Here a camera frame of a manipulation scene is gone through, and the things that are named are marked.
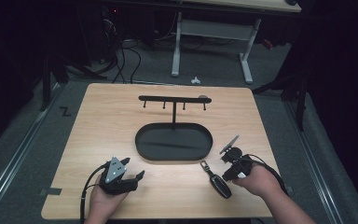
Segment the black tape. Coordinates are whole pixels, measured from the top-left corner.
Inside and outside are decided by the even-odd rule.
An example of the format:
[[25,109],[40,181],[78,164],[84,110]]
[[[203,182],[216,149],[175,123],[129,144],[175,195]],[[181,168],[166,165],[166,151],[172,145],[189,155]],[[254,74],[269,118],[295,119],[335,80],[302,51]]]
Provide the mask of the black tape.
[[55,189],[55,188],[42,189],[40,191],[40,196],[60,195],[61,191],[62,191],[62,189]]

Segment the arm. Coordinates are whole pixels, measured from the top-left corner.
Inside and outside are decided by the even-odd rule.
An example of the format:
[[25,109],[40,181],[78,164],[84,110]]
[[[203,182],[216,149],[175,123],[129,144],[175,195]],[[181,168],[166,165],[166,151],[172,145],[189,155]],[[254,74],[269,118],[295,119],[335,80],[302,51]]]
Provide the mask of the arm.
[[[101,176],[98,176],[95,184],[100,182]],[[89,201],[89,215],[85,224],[104,224],[115,213],[120,203],[129,193],[119,195],[106,194],[99,186],[92,189]]]
[[315,223],[281,189],[277,179],[266,168],[254,164],[251,173],[232,183],[261,197],[277,223]]

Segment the black oval tray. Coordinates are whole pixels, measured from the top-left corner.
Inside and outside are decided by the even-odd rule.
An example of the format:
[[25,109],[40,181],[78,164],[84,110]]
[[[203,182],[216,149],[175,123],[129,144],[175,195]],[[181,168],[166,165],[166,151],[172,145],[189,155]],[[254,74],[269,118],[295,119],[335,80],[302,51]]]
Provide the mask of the black oval tray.
[[135,136],[139,154],[150,161],[197,161],[211,151],[213,138],[197,123],[150,123]]

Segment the white desk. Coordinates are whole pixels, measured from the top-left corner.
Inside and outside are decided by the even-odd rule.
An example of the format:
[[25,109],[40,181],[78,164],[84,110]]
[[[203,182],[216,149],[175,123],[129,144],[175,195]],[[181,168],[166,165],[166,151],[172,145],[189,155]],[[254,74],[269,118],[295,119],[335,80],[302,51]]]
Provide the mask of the white desk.
[[[280,12],[300,12],[299,5],[290,6],[284,0],[183,0],[183,2],[214,4],[229,7],[246,7],[259,10],[274,10]],[[253,83],[249,69],[248,57],[261,20],[257,19],[253,25],[235,25],[219,22],[182,20],[182,13],[178,13],[176,28],[176,43],[173,53],[172,76],[179,76],[181,35],[200,35],[247,41],[244,52],[240,54],[240,62],[245,82]]]

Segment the human hand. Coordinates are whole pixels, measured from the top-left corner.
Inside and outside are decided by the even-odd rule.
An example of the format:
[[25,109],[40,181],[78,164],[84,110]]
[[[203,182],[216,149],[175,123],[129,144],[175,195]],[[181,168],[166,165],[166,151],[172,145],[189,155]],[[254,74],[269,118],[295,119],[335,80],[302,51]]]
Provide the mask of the human hand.
[[232,183],[246,188],[262,198],[270,193],[283,192],[275,176],[262,165],[253,163],[251,173],[245,178],[233,179]]
[[[100,183],[101,176],[97,177],[95,184]],[[118,195],[106,194],[99,186],[94,186],[89,201],[89,215],[86,224],[104,224],[115,213],[121,202],[129,193]]]

